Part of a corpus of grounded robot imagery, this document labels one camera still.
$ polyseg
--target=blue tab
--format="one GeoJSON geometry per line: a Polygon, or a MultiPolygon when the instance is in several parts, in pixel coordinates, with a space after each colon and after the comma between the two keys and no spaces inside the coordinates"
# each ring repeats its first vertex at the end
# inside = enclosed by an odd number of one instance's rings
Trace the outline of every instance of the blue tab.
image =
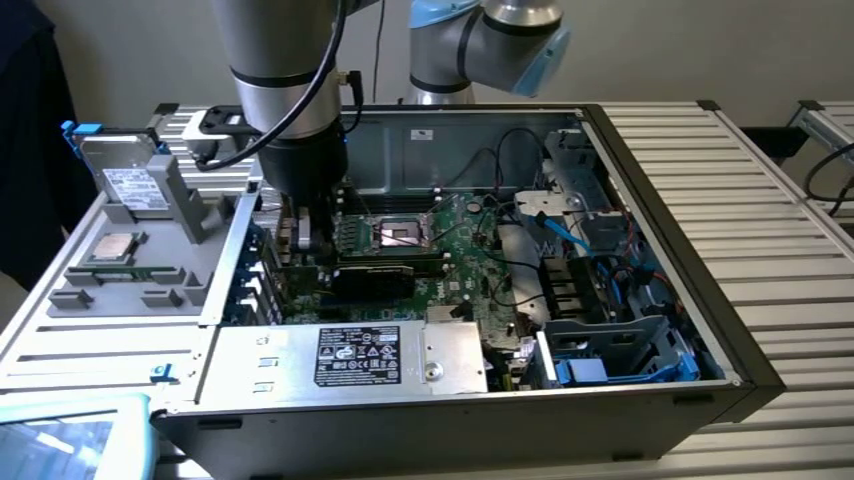
{"type": "Polygon", "coordinates": [[[74,135],[95,135],[103,129],[99,123],[81,123],[74,128],[74,135]]]}
{"type": "Polygon", "coordinates": [[[82,152],[79,151],[79,147],[74,143],[74,139],[73,139],[73,134],[74,134],[73,132],[74,132],[75,126],[77,124],[74,122],[71,122],[70,120],[65,120],[59,125],[59,128],[62,129],[62,138],[65,139],[65,143],[67,143],[67,146],[70,147],[70,151],[74,153],[74,157],[82,160],[82,152]]]}
{"type": "Polygon", "coordinates": [[[568,363],[576,384],[608,383],[608,374],[600,358],[573,358],[568,363]]]}
{"type": "Polygon", "coordinates": [[[554,364],[554,373],[557,374],[557,383],[564,387],[572,383],[572,374],[565,360],[560,360],[554,364]]]}
{"type": "Polygon", "coordinates": [[[177,379],[172,376],[172,364],[164,363],[152,368],[148,379],[150,383],[174,382],[177,379]]]}
{"type": "Polygon", "coordinates": [[[468,12],[477,3],[477,0],[412,0],[409,28],[444,22],[468,12]]]}
{"type": "Polygon", "coordinates": [[[688,353],[679,354],[679,366],[676,367],[676,382],[692,382],[699,379],[699,367],[693,355],[688,353]]]}
{"type": "Polygon", "coordinates": [[[528,65],[521,78],[512,87],[510,93],[533,97],[548,82],[565,54],[565,48],[569,44],[569,31],[560,28],[552,35],[548,43],[536,54],[533,61],[528,65]]]}

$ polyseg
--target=aluminum profile table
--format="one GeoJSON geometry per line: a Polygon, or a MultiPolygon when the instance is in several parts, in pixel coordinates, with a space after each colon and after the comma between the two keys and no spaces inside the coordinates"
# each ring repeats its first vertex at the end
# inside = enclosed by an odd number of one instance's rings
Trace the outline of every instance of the aluminum profile table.
{"type": "MultiPolygon", "coordinates": [[[[656,462],[405,478],[852,478],[851,239],[719,111],[705,111],[693,103],[604,107],[788,392],[744,422],[705,427],[656,462]]],[[[209,174],[198,174],[192,166],[180,130],[196,110],[181,107],[165,118],[161,132],[181,160],[184,178],[202,191],[240,188],[250,163],[237,165],[233,176],[218,179],[201,177],[209,174]]],[[[177,334],[152,335],[152,342],[165,338],[177,342],[178,350],[188,350],[190,344],[178,333],[185,327],[152,325],[152,329],[173,328],[169,333],[177,334]]],[[[73,339],[58,340],[57,348],[73,349],[73,339]]],[[[89,393],[146,388],[145,383],[113,385],[89,393]]],[[[62,398],[62,390],[55,395],[62,398]]],[[[206,478],[173,447],[162,445],[162,453],[157,478],[206,478]]]]}
{"type": "MultiPolygon", "coordinates": [[[[800,127],[829,153],[854,143],[854,102],[801,101],[788,125],[800,127]]],[[[845,160],[854,167],[854,153],[845,160]]],[[[827,211],[832,203],[820,202],[820,206],[827,211]]],[[[841,204],[833,218],[845,228],[854,228],[854,202],[841,204]]]]}

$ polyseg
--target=grey component holder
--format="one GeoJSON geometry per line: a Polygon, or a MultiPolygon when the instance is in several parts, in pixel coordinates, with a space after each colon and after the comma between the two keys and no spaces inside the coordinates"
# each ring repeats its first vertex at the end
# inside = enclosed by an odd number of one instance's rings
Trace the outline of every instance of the grey component holder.
{"type": "Polygon", "coordinates": [[[189,303],[196,307],[200,307],[201,305],[204,305],[204,302],[208,299],[208,290],[210,289],[210,280],[213,280],[212,273],[208,276],[208,279],[202,285],[198,282],[198,279],[196,278],[196,274],[192,272],[189,272],[189,275],[186,275],[186,278],[184,279],[184,287],[182,287],[184,296],[186,297],[186,300],[189,300],[189,303]]]}
{"type": "Polygon", "coordinates": [[[206,208],[198,191],[186,188],[177,169],[177,159],[173,155],[154,155],[150,157],[145,168],[160,187],[160,192],[168,203],[169,213],[174,221],[180,223],[189,242],[193,244],[201,243],[206,237],[206,232],[201,226],[206,208]]]}
{"type": "Polygon", "coordinates": [[[99,287],[103,283],[90,272],[65,272],[65,280],[74,287],[99,287]]]}
{"type": "Polygon", "coordinates": [[[102,210],[111,223],[135,223],[130,210],[121,203],[107,203],[103,205],[102,210]]]}
{"type": "Polygon", "coordinates": [[[186,277],[184,267],[172,269],[170,272],[152,272],[150,277],[157,285],[180,285],[186,277]]]}
{"type": "Polygon", "coordinates": [[[93,302],[93,298],[85,292],[85,290],[62,288],[53,290],[47,296],[47,300],[55,308],[69,310],[85,310],[89,308],[89,303],[93,302]]]}
{"type": "Polygon", "coordinates": [[[139,298],[148,308],[174,308],[180,307],[182,303],[182,299],[177,296],[174,289],[145,290],[139,298]]]}
{"type": "Polygon", "coordinates": [[[575,320],[552,320],[545,323],[545,337],[554,355],[601,357],[608,371],[625,375],[639,360],[637,352],[665,327],[667,318],[660,315],[627,323],[592,325],[575,320]]]}
{"type": "MultiPolygon", "coordinates": [[[[185,272],[184,278],[168,286],[157,284],[153,281],[105,281],[99,286],[79,285],[85,287],[91,296],[97,298],[97,302],[89,305],[89,309],[86,310],[59,309],[51,305],[47,308],[47,316],[54,318],[105,318],[114,316],[158,317],[166,315],[198,315],[205,303],[204,299],[206,298],[208,279],[213,275],[217,259],[222,254],[222,246],[229,230],[228,221],[221,218],[218,211],[214,209],[208,210],[204,225],[208,231],[208,238],[204,243],[192,244],[177,222],[168,220],[139,220],[138,223],[127,225],[114,224],[107,218],[102,218],[102,224],[89,235],[89,243],[85,247],[81,247],[81,249],[83,249],[82,259],[90,257],[97,239],[103,235],[110,233],[143,233],[146,235],[146,241],[143,244],[139,244],[133,251],[134,263],[131,268],[172,267],[174,272],[182,268],[185,272]],[[204,285],[185,289],[184,284],[190,272],[204,285]],[[143,295],[143,291],[162,290],[165,288],[173,288],[177,295],[182,298],[184,301],[180,306],[176,308],[148,308],[138,300],[143,295]]],[[[78,260],[75,264],[71,262],[67,266],[85,265],[83,261],[78,260]]]]}

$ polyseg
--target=black cable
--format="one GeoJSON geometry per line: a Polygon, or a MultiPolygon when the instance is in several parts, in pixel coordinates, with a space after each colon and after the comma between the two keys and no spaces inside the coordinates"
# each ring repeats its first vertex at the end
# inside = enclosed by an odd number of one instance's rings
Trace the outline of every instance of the black cable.
{"type": "Polygon", "coordinates": [[[521,300],[517,303],[504,303],[500,300],[497,300],[496,298],[492,298],[492,302],[494,303],[494,305],[500,305],[501,307],[517,307],[518,305],[524,305],[525,303],[536,300],[537,298],[542,298],[545,296],[544,293],[540,293],[538,295],[533,295],[530,298],[525,298],[524,300],[521,300]]]}
{"type": "Polygon", "coordinates": [[[361,111],[364,110],[364,85],[361,83],[361,72],[358,70],[352,70],[346,73],[346,83],[352,90],[352,103],[356,105],[356,118],[352,121],[349,128],[344,130],[344,135],[350,133],[358,126],[358,123],[361,123],[361,111]]]}
{"type": "Polygon", "coordinates": [[[346,135],[348,133],[350,133],[356,127],[358,126],[358,124],[361,123],[361,110],[364,108],[364,105],[356,105],[356,118],[352,121],[352,125],[344,129],[344,135],[346,135]]]}
{"type": "Polygon", "coordinates": [[[376,103],[376,76],[378,75],[378,50],[385,26],[385,0],[378,4],[378,26],[376,27],[376,45],[373,46],[373,86],[370,87],[370,103],[376,103]]]}
{"type": "Polygon", "coordinates": [[[322,88],[322,84],[325,83],[325,78],[329,75],[329,72],[334,68],[334,56],[337,54],[337,48],[341,44],[341,38],[344,36],[344,24],[346,22],[346,0],[337,0],[337,11],[334,13],[334,28],[332,30],[332,37],[329,39],[329,44],[325,47],[325,52],[322,52],[322,59],[320,60],[320,66],[317,67],[317,71],[314,72],[314,76],[310,79],[310,83],[308,84],[308,89],[302,93],[302,96],[297,100],[290,111],[281,117],[278,123],[269,129],[266,133],[264,133],[254,142],[245,146],[242,150],[234,153],[230,157],[224,160],[217,161],[216,163],[208,163],[209,160],[197,160],[196,168],[201,172],[210,172],[213,170],[218,170],[221,168],[229,167],[236,163],[240,163],[248,157],[254,155],[261,148],[264,148],[269,142],[284,132],[284,130],[290,126],[296,118],[300,116],[312,100],[317,96],[317,92],[320,88],[322,88]]]}
{"type": "Polygon", "coordinates": [[[843,203],[843,198],[844,196],[848,194],[848,190],[851,189],[851,187],[848,187],[847,185],[844,187],[841,187],[841,190],[839,190],[839,195],[836,195],[837,200],[836,203],[833,203],[832,208],[829,209],[829,211],[827,212],[827,215],[829,215],[831,217],[836,214],[836,212],[839,211],[839,208],[841,207],[841,203],[843,203]]]}
{"type": "Polygon", "coordinates": [[[474,165],[477,159],[480,158],[480,155],[488,153],[489,156],[492,157],[494,163],[497,163],[497,153],[494,153],[494,150],[492,150],[489,147],[482,147],[480,150],[477,150],[474,152],[474,154],[470,156],[470,158],[468,159],[468,163],[465,164],[465,166],[462,167],[462,169],[458,171],[458,173],[453,176],[453,178],[450,180],[448,180],[444,183],[444,187],[449,187],[452,186],[456,182],[458,182],[458,179],[462,178],[462,175],[465,175],[465,173],[468,172],[468,170],[470,169],[470,167],[474,165]]]}
{"type": "Polygon", "coordinates": [[[536,167],[537,170],[541,169],[541,167],[542,167],[541,161],[542,161],[542,158],[544,158],[545,144],[542,143],[542,140],[538,138],[538,135],[536,135],[536,132],[533,130],[530,130],[529,128],[525,128],[525,127],[510,128],[501,135],[501,139],[497,141],[497,148],[494,149],[496,152],[497,152],[497,158],[494,160],[496,177],[497,177],[497,173],[500,172],[500,183],[498,183],[498,186],[501,186],[504,184],[504,173],[501,171],[501,163],[500,163],[501,146],[504,145],[504,140],[506,140],[509,135],[512,135],[513,133],[525,133],[525,134],[528,134],[528,136],[536,142],[536,148],[537,148],[537,151],[538,151],[538,159],[537,159],[534,167],[536,167]]]}
{"type": "MultiPolygon", "coordinates": [[[[498,204],[498,205],[494,207],[494,215],[496,215],[496,218],[497,218],[497,212],[500,211],[500,209],[501,209],[502,207],[505,207],[506,205],[512,204],[512,203],[514,203],[514,202],[504,202],[504,203],[498,204]]],[[[482,227],[482,220],[484,220],[484,219],[485,219],[485,212],[481,214],[480,221],[477,222],[477,228],[476,228],[476,230],[474,230],[474,233],[472,234],[474,237],[478,237],[478,236],[480,236],[480,229],[481,229],[481,227],[482,227]]],[[[502,264],[505,264],[505,265],[517,265],[518,267],[528,267],[528,268],[530,268],[534,272],[538,272],[538,266],[537,266],[537,265],[533,265],[532,263],[514,262],[514,261],[512,261],[512,260],[505,260],[505,259],[502,259],[502,258],[497,258],[494,255],[492,255],[489,252],[486,252],[486,251],[485,251],[485,248],[482,248],[482,246],[477,245],[477,248],[480,249],[480,252],[482,252],[482,255],[485,256],[485,258],[488,258],[489,260],[493,260],[493,261],[496,261],[496,262],[498,262],[498,263],[502,263],[502,264]]]]}
{"type": "MultiPolygon", "coordinates": [[[[841,203],[841,202],[847,202],[847,201],[854,201],[854,197],[844,197],[841,195],[837,196],[837,197],[824,197],[823,195],[816,195],[815,192],[812,192],[812,186],[811,186],[812,179],[815,178],[815,175],[821,170],[821,168],[824,168],[824,166],[829,162],[832,162],[836,158],[839,158],[841,155],[844,155],[845,153],[848,153],[852,150],[854,150],[854,143],[851,143],[849,145],[845,145],[839,150],[836,150],[829,155],[827,155],[815,164],[815,166],[809,169],[809,171],[805,174],[805,178],[803,179],[803,191],[805,192],[807,197],[809,197],[813,200],[820,200],[823,202],[839,202],[839,203],[841,203]]],[[[845,188],[851,188],[854,186],[854,185],[851,185],[852,183],[854,183],[854,178],[851,178],[851,180],[848,180],[845,188]]]]}
{"type": "Polygon", "coordinates": [[[465,225],[465,222],[458,222],[458,223],[454,223],[453,225],[450,225],[444,232],[441,232],[438,235],[432,237],[430,243],[434,242],[436,240],[438,240],[441,237],[444,237],[448,233],[450,233],[453,230],[456,230],[462,225],[465,225]]]}
{"type": "Polygon", "coordinates": [[[518,305],[524,305],[525,303],[528,303],[532,300],[536,300],[537,298],[541,298],[545,296],[544,293],[540,293],[538,295],[533,295],[529,298],[525,298],[524,300],[521,300],[520,302],[516,303],[504,303],[501,302],[497,298],[494,298],[494,295],[497,294],[497,289],[500,288],[501,284],[508,280],[508,276],[505,276],[496,284],[494,287],[492,287],[492,289],[489,290],[489,299],[492,300],[492,302],[496,305],[500,305],[501,307],[506,307],[506,308],[513,308],[517,307],[518,305]]]}

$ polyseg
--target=warning label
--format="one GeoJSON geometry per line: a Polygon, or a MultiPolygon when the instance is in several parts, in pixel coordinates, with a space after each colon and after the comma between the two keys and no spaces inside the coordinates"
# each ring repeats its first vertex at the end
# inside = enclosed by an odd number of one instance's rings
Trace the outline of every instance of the warning label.
{"type": "Polygon", "coordinates": [[[157,182],[141,168],[105,168],[106,181],[129,210],[165,210],[157,182]]]}
{"type": "Polygon", "coordinates": [[[314,383],[320,387],[400,383],[400,328],[321,328],[314,383]]]}

